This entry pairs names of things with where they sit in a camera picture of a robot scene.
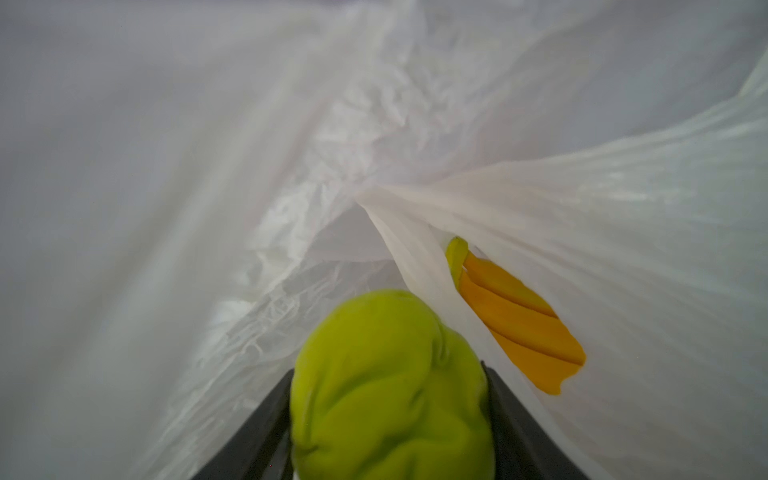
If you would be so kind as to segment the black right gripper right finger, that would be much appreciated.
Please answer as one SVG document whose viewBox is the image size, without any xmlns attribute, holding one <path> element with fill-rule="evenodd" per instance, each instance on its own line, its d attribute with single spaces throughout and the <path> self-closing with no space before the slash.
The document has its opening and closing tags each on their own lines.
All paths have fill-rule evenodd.
<svg viewBox="0 0 768 480">
<path fill-rule="evenodd" d="M 481 363 L 488 384 L 495 480 L 587 480 L 512 393 L 500 375 Z"/>
</svg>

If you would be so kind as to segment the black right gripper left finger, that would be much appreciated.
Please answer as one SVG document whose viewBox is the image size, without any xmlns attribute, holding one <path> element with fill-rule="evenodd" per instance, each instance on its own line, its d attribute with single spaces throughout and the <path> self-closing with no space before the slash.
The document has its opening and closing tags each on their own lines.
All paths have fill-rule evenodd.
<svg viewBox="0 0 768 480">
<path fill-rule="evenodd" d="M 289 370 L 193 480 L 289 480 L 291 460 Z"/>
</svg>

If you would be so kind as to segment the yellow fake banana bunch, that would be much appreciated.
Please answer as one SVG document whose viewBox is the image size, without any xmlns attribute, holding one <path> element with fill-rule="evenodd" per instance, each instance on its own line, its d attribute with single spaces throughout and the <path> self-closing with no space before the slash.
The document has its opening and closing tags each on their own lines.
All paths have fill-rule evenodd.
<svg viewBox="0 0 768 480">
<path fill-rule="evenodd" d="M 454 285 L 510 362 L 540 391 L 559 395 L 587 355 L 554 309 L 522 281 L 455 237 L 445 250 Z"/>
</svg>

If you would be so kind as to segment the green fake pear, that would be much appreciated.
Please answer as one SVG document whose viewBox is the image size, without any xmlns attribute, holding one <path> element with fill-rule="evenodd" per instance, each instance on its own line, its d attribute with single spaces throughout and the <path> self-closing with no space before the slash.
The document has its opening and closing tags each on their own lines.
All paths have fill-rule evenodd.
<svg viewBox="0 0 768 480">
<path fill-rule="evenodd" d="M 491 479 L 488 385 L 467 341 L 421 299 L 378 290 L 309 335 L 290 392 L 302 479 Z"/>
</svg>

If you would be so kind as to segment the white plastic bag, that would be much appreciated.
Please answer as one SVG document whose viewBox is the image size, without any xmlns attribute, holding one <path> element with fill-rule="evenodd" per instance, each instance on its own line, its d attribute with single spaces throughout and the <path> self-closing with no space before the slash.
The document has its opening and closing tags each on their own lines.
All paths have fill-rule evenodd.
<svg viewBox="0 0 768 480">
<path fill-rule="evenodd" d="M 559 395 L 455 237 L 583 347 Z M 766 3 L 2 3 L 3 478 L 192 479 L 378 290 L 588 479 L 765 478 Z"/>
</svg>

